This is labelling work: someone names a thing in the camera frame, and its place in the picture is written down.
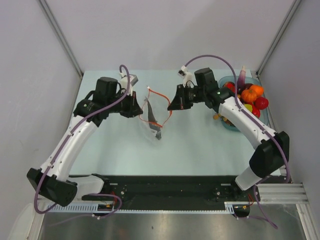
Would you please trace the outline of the grey toy fish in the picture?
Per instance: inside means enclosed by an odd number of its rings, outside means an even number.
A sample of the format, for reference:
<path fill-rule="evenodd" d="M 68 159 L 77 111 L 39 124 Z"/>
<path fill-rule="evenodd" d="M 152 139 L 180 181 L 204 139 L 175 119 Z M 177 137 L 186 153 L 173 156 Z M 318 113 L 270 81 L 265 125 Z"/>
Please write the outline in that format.
<path fill-rule="evenodd" d="M 152 106 L 148 100 L 147 97 L 145 97 L 144 101 L 146 102 L 147 105 L 147 121 L 149 128 L 151 130 L 152 135 L 157 139 L 161 140 L 162 139 L 162 128 L 158 124 L 155 115 L 153 113 Z"/>

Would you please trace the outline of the clear zip bag orange zipper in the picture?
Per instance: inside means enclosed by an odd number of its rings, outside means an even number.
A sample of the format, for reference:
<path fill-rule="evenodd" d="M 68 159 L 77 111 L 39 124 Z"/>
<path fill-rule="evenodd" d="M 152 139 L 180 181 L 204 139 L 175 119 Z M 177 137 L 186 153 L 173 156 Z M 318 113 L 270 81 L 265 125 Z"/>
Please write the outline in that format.
<path fill-rule="evenodd" d="M 166 125 L 168 124 L 169 119 L 171 118 L 173 112 L 168 110 L 170 104 L 170 99 L 163 93 L 155 91 L 150 86 L 146 87 L 146 94 L 143 98 L 143 103 L 141 109 L 143 114 L 138 116 L 140 133 L 144 140 L 147 141 L 149 145 L 152 146 L 161 146 L 164 143 L 164 135 L 166 132 Z M 155 119 L 157 120 L 159 126 L 161 127 L 161 140 L 157 140 L 149 128 L 148 124 L 148 114 L 147 114 L 147 103 L 145 102 L 145 97 L 148 98 Z"/>

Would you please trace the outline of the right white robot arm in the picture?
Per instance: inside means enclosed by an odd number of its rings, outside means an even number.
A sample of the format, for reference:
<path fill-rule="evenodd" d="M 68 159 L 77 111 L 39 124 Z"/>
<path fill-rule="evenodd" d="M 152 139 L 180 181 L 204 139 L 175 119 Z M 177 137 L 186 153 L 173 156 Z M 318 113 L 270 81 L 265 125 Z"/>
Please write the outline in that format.
<path fill-rule="evenodd" d="M 216 113 L 227 118 L 248 139 L 254 153 L 249 166 L 238 175 L 230 188 L 231 196 L 242 201 L 249 188 L 278 170 L 288 162 L 290 138 L 284 131 L 276 132 L 256 118 L 228 87 L 219 87 L 210 68 L 194 73 L 182 66 L 178 74 L 183 83 L 177 85 L 176 93 L 168 111 L 188 110 L 195 103 L 205 103 Z"/>

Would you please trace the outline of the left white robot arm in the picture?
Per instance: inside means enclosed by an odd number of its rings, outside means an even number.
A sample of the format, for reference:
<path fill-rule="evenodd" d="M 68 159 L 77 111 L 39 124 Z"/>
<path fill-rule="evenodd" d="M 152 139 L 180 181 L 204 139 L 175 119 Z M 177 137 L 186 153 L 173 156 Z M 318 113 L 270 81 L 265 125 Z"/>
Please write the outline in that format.
<path fill-rule="evenodd" d="M 70 178 L 71 168 L 89 137 L 110 114 L 119 113 L 134 118 L 143 113 L 133 86 L 136 75 L 123 76 L 120 81 L 100 77 L 95 90 L 90 91 L 76 106 L 70 125 L 50 157 L 40 168 L 31 168 L 27 179 L 36 191 L 62 207 L 75 198 L 95 195 L 100 200 L 110 196 L 108 179 L 99 174 Z"/>

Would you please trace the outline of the red bell pepper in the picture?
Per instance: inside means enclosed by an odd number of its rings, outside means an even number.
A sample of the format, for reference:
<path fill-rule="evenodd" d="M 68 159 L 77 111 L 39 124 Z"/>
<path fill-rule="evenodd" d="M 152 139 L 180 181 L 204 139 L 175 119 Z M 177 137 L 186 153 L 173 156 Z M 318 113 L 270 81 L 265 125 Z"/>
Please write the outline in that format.
<path fill-rule="evenodd" d="M 223 87 L 230 89 L 233 93 L 236 91 L 235 84 L 231 81 L 226 82 Z"/>

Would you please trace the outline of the purple white scallion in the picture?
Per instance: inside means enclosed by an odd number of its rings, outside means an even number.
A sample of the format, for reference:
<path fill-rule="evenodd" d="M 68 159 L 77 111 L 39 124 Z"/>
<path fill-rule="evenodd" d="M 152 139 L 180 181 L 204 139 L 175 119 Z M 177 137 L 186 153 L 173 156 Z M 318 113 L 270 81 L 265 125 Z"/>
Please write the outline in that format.
<path fill-rule="evenodd" d="M 244 88 L 245 88 L 245 81 L 246 81 L 246 68 L 245 66 L 243 65 L 241 70 L 240 70 L 240 73 L 239 73 L 239 76 L 238 76 L 238 79 L 237 79 L 237 92 L 240 94 Z"/>

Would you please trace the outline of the yellow starfruit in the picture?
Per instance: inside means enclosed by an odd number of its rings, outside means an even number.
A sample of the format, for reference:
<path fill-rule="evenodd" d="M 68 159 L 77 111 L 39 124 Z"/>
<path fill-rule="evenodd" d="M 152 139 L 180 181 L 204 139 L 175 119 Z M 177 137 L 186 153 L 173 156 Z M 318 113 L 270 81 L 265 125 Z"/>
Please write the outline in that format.
<path fill-rule="evenodd" d="M 254 109 L 254 107 L 253 107 L 253 105 L 252 104 L 244 104 L 244 107 L 249 111 L 249 112 L 253 112 L 253 109 Z"/>

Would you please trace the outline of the orange pumpkin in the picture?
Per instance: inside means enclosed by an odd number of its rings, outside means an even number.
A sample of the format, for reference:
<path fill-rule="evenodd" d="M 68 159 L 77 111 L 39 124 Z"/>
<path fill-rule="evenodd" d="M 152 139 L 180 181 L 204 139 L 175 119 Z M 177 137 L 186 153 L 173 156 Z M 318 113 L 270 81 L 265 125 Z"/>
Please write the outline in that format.
<path fill-rule="evenodd" d="M 253 103 L 258 97 L 264 94 L 264 88 L 260 85 L 251 85 L 242 91 L 240 97 L 245 103 Z"/>

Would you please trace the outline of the red tomato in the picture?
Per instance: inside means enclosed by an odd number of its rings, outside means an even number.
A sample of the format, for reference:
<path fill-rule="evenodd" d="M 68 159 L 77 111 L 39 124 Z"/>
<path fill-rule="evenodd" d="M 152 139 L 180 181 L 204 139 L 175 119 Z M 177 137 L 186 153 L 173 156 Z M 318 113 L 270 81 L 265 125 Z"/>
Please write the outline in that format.
<path fill-rule="evenodd" d="M 254 106 L 259 110 L 264 110 L 269 106 L 269 101 L 267 98 L 260 96 L 254 101 Z"/>

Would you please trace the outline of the blue plastic bowl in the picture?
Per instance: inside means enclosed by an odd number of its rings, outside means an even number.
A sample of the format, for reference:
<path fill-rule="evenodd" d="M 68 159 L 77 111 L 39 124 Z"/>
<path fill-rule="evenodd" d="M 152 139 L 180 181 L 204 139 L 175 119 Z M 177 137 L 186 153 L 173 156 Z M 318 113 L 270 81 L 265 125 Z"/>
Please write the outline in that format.
<path fill-rule="evenodd" d="M 219 86 L 220 88 L 222 88 L 223 85 L 225 85 L 227 82 L 232 82 L 232 83 L 233 83 L 233 82 L 234 82 L 234 77 L 233 77 L 233 76 L 224 76 L 224 77 L 222 77 L 222 78 L 218 81 L 218 86 Z M 254 78 L 252 78 L 252 77 L 247 77 L 247 76 L 245 77 L 245 83 L 246 83 L 246 84 L 253 84 L 253 85 L 262 86 L 262 84 L 261 84 L 258 80 L 254 79 Z M 229 120 L 224 121 L 221 117 L 220 117 L 219 119 L 221 120 L 222 125 L 223 125 L 226 129 L 228 129 L 228 130 L 230 130 L 230 131 L 234 131 L 234 132 L 239 132 L 239 130 L 238 130 Z M 260 120 L 261 122 L 263 122 L 265 125 L 268 125 L 268 124 L 269 124 L 268 111 L 267 111 L 266 108 L 260 110 L 259 120 Z"/>

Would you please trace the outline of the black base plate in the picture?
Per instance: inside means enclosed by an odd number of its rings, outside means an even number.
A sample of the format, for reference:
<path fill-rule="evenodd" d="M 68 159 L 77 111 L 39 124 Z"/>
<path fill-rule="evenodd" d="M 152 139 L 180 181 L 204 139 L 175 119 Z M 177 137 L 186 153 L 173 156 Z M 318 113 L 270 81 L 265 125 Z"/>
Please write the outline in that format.
<path fill-rule="evenodd" d="M 85 201 L 109 200 L 115 194 L 122 210 L 146 211 L 217 211 L 225 202 L 248 203 L 259 195 L 257 189 L 241 191 L 235 176 L 124 176 L 104 175 L 100 196 L 87 194 Z"/>

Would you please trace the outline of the aluminium frame rail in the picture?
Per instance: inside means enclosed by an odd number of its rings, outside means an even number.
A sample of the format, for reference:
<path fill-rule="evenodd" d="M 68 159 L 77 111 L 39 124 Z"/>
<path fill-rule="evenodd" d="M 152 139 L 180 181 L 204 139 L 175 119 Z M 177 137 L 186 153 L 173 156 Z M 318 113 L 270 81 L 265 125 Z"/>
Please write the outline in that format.
<path fill-rule="evenodd" d="M 305 190 L 300 184 L 261 184 L 245 191 L 238 191 L 230 184 L 190 183 L 190 184 L 108 184 L 101 193 L 87 195 L 62 194 L 53 203 L 66 207 L 79 201 L 114 201 L 128 208 L 191 208 L 197 205 L 215 205 L 216 203 L 240 202 L 252 204 L 265 203 L 303 203 L 307 201 Z"/>

